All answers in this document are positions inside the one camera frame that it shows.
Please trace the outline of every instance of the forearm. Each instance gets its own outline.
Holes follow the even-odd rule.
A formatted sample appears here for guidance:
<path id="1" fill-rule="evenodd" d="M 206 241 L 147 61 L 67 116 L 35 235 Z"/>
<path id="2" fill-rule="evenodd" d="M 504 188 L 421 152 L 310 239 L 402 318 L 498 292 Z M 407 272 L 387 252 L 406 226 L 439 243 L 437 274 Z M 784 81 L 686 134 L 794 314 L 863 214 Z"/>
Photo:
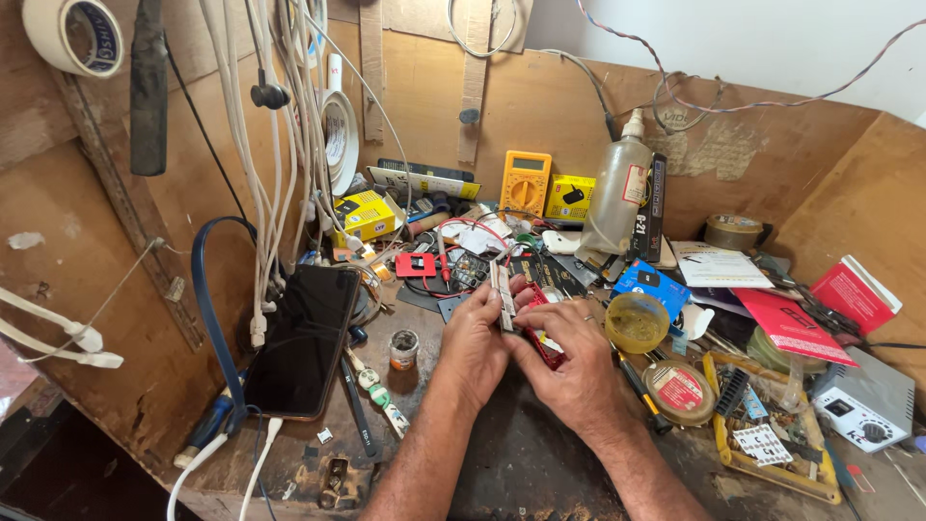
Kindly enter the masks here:
<path id="1" fill-rule="evenodd" d="M 446 519 L 477 410 L 439 372 L 361 520 Z"/>
<path id="2" fill-rule="evenodd" d="M 701 521 L 711 517 L 672 473 L 645 427 L 592 447 L 633 521 Z"/>

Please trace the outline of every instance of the wooden workbench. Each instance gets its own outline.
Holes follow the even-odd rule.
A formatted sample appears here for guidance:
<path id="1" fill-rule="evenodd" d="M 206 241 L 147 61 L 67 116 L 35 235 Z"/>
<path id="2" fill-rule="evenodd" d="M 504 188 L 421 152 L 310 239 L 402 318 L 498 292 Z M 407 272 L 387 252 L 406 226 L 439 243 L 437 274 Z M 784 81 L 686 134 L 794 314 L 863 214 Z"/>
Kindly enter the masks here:
<path id="1" fill-rule="evenodd" d="M 397 288 L 396 283 L 388 285 L 387 295 L 394 295 Z M 598 318 L 603 317 L 601 306 L 595 303 L 592 308 Z M 412 423 L 437 363 L 443 327 L 439 314 L 394 301 L 390 312 L 380 313 L 367 326 L 369 341 L 356 348 L 361 360 L 380 373 L 395 403 Z M 421 349 L 416 369 L 397 372 L 389 369 L 387 341 L 394 331 L 403 328 L 418 333 Z M 645 363 L 644 359 L 636 362 L 638 368 Z M 361 394 L 361 400 L 373 436 L 382 447 L 376 458 L 368 458 L 363 451 L 340 378 L 318 421 L 283 424 L 261 473 L 277 519 L 353 519 L 360 513 L 398 449 L 398 440 L 382 414 L 373 408 L 368 396 Z M 629 400 L 636 413 L 644 414 L 632 395 Z M 325 427 L 334 438 L 322 446 L 316 434 Z M 238 518 L 254 468 L 251 455 L 256 428 L 256 418 L 250 418 L 238 436 L 187 480 L 181 500 L 204 520 Z M 718 519 L 853 519 L 845 504 L 830 506 L 722 466 L 709 427 L 676 428 L 665 437 L 655 438 L 655 442 L 672 470 Z M 852 458 L 849 463 L 859 464 L 867 474 L 875 472 L 865 465 L 877 464 L 877 460 L 840 438 L 834 442 L 839 452 Z M 347 461 L 348 476 L 337 501 L 326 501 L 322 507 L 321 491 L 336 459 Z M 897 486 L 894 494 L 903 496 L 911 508 L 916 507 L 916 500 L 910 499 L 912 493 L 907 490 L 904 495 L 900 477 L 882 460 L 878 467 L 880 488 L 887 488 L 883 481 L 890 479 L 891 487 Z M 924 460 L 926 456 L 917 463 L 923 466 Z M 920 478 L 926 484 L 926 476 Z M 269 519 L 258 497 L 256 491 L 248 519 Z M 863 500 L 856 498 L 857 503 Z M 602 465 L 536 399 L 520 369 L 512 363 L 473 427 L 450 518 L 490 519 L 497 511 L 502 513 L 499 519 L 506 519 L 509 513 L 518 519 L 520 508 L 526 512 L 525 519 L 534 515 L 537 520 L 546 520 L 553 512 L 563 520 L 571 514 L 575 514 L 576 521 L 627 518 Z"/>

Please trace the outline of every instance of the black smartphone screen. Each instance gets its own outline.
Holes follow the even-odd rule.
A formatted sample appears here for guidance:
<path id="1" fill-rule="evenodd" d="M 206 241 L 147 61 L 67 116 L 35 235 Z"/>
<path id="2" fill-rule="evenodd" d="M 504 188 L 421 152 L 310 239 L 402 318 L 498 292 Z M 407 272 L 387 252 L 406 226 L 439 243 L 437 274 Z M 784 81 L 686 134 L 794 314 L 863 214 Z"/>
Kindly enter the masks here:
<path id="1" fill-rule="evenodd" d="M 321 414 L 357 300 L 359 273 L 296 266 L 248 369 L 244 400 L 265 414 Z"/>

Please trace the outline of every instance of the multimeter display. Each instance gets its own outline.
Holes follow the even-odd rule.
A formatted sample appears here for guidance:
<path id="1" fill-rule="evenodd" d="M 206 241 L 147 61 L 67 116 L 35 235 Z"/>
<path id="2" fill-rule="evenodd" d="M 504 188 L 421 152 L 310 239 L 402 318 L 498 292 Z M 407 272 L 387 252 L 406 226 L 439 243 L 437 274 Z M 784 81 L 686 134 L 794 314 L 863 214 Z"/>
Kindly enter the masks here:
<path id="1" fill-rule="evenodd" d="M 539 170 L 541 172 L 544 170 L 544 162 L 537 159 L 514 158 L 511 166 L 525 170 Z"/>

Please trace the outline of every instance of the earphone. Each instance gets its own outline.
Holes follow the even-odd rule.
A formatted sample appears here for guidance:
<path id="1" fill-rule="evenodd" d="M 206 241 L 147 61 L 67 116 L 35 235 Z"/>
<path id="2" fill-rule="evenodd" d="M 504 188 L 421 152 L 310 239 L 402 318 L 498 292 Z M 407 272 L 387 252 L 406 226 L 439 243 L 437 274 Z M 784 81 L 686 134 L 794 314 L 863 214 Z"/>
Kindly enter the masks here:
<path id="1" fill-rule="evenodd" d="M 289 91 L 281 85 L 267 85 L 263 69 L 257 70 L 257 82 L 257 85 L 251 87 L 251 101 L 255 105 L 271 110 L 279 110 L 289 105 L 291 99 Z"/>

